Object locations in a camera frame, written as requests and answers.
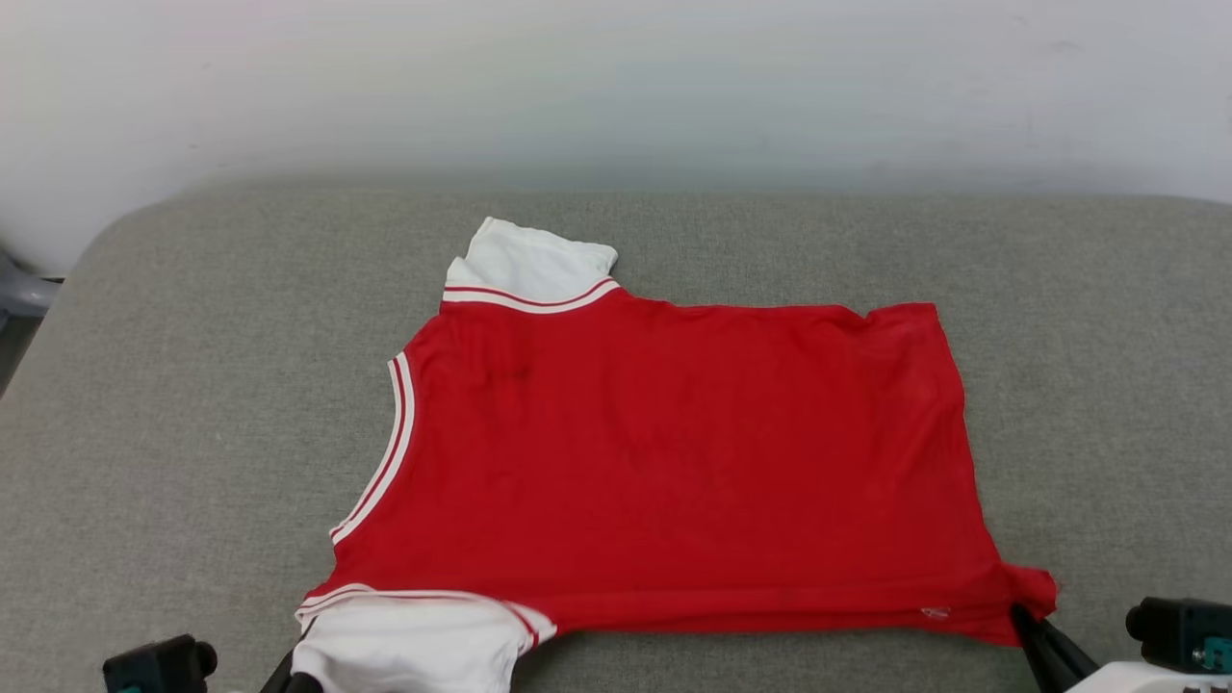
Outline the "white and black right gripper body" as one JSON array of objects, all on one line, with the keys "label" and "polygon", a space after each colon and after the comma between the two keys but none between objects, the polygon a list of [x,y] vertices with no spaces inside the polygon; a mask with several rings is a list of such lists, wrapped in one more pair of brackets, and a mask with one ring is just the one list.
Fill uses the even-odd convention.
[{"label": "white and black right gripper body", "polygon": [[1110,662],[1066,692],[1230,692],[1230,658],[1218,658],[1218,663],[1223,667],[1198,667],[1195,675],[1186,675],[1147,662]]}]

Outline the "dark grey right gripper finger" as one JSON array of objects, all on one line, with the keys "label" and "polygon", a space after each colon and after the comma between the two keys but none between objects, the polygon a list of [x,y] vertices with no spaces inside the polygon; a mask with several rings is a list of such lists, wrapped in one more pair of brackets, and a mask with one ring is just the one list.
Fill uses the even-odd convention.
[{"label": "dark grey right gripper finger", "polygon": [[1044,638],[1047,620],[1036,619],[1035,614],[1021,603],[1011,604],[1011,626],[1019,640],[1020,649],[1039,686],[1039,692],[1064,692],[1064,676],[1060,676],[1056,657]]},{"label": "dark grey right gripper finger", "polygon": [[1068,692],[1095,675],[1099,665],[1050,620],[1041,621],[1041,691]]}]

